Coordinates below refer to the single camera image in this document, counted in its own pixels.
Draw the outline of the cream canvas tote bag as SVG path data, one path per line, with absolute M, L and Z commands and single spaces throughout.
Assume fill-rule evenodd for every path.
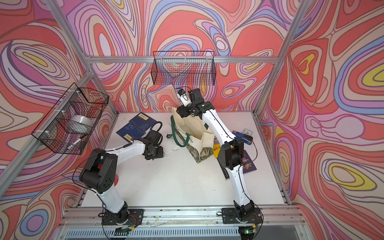
M 196 163 L 213 155 L 215 135 L 199 117 L 181 117 L 173 108 L 171 115 L 172 137 L 177 146 L 186 148 Z

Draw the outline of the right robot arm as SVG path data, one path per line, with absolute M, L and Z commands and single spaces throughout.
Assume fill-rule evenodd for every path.
M 214 106 L 204 100 L 200 89 L 186 92 L 179 88 L 177 95 L 183 104 L 177 108 L 176 112 L 182 118 L 198 116 L 205 126 L 211 129 L 221 145 L 218 161 L 229 174 L 235 194 L 234 205 L 238 218 L 242 219 L 253 214 L 255 204 L 248 194 L 243 173 L 243 139 L 236 138 L 225 126 Z

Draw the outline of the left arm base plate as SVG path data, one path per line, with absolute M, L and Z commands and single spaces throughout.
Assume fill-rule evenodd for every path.
M 142 224 L 144 209 L 123 209 L 119 213 L 114 214 L 108 210 L 104 210 L 98 214 L 98 217 L 102 219 L 102 224 L 105 226 L 130 226 L 137 227 Z

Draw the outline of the yellow cartoon cover book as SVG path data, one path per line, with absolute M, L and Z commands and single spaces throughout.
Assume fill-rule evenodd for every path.
M 217 158 L 219 156 L 219 152 L 221 149 L 221 144 L 219 140 L 215 137 L 214 138 L 214 145 L 213 145 L 213 154 Z

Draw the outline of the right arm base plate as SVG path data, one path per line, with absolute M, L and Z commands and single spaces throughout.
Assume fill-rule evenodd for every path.
M 224 224 L 261 224 L 263 215 L 259 208 L 255 208 L 252 213 L 242 216 L 235 208 L 221 209 L 222 221 Z

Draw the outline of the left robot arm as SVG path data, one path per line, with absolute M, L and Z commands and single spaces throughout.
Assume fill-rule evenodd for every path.
M 79 180 L 86 188 L 96 193 L 106 212 L 117 218 L 119 223 L 126 221 L 130 213 L 127 203 L 115 187 L 118 161 L 139 155 L 144 156 L 146 160 L 162 158 L 164 156 L 162 141 L 163 136 L 160 132 L 150 130 L 145 137 L 117 149 L 95 149 L 87 159 Z

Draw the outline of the dark portrait cover book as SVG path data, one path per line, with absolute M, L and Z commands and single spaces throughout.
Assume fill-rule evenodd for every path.
M 243 157 L 243 173 L 251 173 L 257 170 L 257 167 L 255 166 L 254 162 L 251 160 L 249 154 L 246 150 L 244 150 L 244 157 Z M 222 168 L 224 177 L 226 180 L 230 178 L 229 173 L 226 169 Z

